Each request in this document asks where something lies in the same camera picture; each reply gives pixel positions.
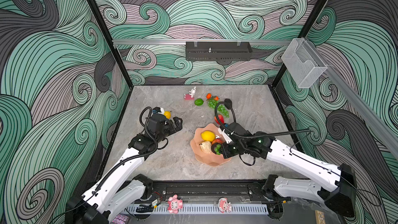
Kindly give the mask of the pink scalloped fruit bowl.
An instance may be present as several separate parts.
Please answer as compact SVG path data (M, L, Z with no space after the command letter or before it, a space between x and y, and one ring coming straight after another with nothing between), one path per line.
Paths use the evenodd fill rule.
M197 161L217 167L231 160L221 154L221 145L225 143L219 128L211 123L204 128L196 129L190 145Z

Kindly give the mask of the red fake apple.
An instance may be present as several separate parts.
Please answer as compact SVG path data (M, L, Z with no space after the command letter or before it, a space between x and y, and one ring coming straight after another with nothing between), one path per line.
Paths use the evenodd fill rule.
M211 142L212 144L222 144L223 141L221 139L215 139L214 141Z

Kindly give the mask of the yellow fake lemon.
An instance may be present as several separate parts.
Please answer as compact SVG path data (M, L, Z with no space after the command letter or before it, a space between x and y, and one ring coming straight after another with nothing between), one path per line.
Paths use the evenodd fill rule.
M216 139L216 135L211 131L204 131L201 133L201 138L206 142L213 142Z

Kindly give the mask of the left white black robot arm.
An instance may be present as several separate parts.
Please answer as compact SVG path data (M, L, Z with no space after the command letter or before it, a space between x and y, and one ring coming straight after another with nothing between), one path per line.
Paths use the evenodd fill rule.
M146 107L140 116L143 130L130 141L116 164L80 197L71 197L66 204L67 224L110 224L134 201L151 196L152 180L146 176L126 184L127 178L158 150L159 143L182 130L183 120L167 118L162 108Z

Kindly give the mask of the red fake strawberry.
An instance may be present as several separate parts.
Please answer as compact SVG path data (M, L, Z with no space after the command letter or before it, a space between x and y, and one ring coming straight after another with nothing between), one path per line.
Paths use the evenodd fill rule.
M215 122L216 122L218 125L224 124L224 118L223 118L222 115L217 115L217 116L215 116L215 117L214 117L214 120L215 120Z

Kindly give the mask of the green fake lime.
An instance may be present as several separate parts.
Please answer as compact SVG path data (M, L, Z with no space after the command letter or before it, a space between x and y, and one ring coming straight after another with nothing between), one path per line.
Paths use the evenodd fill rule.
M194 104L195 104L196 106L201 106L201 105L204 104L204 101L203 101L202 99L196 99L196 100L194 101Z

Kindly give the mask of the dark purple fake mangosteen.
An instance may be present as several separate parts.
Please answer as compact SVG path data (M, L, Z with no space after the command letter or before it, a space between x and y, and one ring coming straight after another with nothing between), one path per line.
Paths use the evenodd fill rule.
M220 143L214 143L214 144L212 144L212 146L211 146L211 151L214 153L214 154L216 154L216 155L221 155L222 153L221 153L221 147L222 147L222 144L220 144Z

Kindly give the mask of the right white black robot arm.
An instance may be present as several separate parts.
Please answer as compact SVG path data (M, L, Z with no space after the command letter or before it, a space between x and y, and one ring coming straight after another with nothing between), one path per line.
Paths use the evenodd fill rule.
M251 134L236 121L225 124L218 115L220 106L227 106L229 110L232 106L228 102L219 102L214 108L216 122L220 125L219 132L225 140L218 153L225 159L247 154L254 160L270 160L307 177L288 179L271 175L266 180L264 191L282 198L316 201L344 217L355 216L358 190L356 175L350 165L343 163L337 166L308 156L277 139L283 135L282 132Z

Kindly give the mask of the dark fake avocado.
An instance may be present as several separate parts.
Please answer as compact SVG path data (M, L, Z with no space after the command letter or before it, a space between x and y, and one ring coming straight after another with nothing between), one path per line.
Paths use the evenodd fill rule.
M230 99L225 99L224 100L224 105L228 110L232 109L232 101Z

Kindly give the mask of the small yellow fake pear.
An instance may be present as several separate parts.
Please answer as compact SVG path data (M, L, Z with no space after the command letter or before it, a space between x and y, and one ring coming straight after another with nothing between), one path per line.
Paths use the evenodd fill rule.
M164 115L167 119L171 119L171 112L165 111L165 112L163 113L163 115Z

